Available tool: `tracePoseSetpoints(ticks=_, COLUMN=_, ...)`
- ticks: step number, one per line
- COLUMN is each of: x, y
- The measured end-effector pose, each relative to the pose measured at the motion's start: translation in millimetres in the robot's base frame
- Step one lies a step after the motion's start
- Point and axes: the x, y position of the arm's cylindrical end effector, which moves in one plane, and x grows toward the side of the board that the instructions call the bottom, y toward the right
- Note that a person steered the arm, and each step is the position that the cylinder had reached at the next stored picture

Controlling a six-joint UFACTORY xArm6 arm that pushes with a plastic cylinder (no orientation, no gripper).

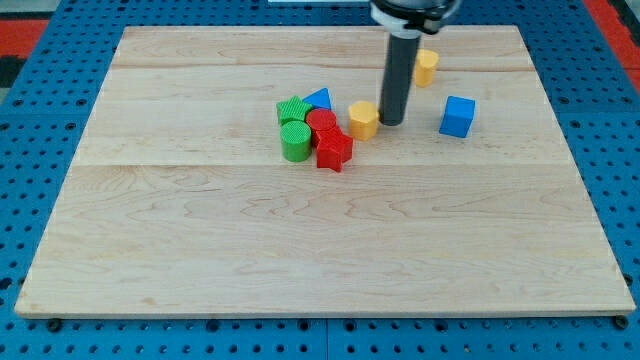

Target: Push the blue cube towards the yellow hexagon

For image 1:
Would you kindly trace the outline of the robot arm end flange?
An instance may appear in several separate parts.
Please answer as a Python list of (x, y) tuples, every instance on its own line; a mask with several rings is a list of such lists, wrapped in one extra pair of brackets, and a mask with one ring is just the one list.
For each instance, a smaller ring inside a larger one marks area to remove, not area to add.
[(462, 0), (370, 0), (372, 19), (391, 35), (416, 39), (434, 35), (450, 24)]

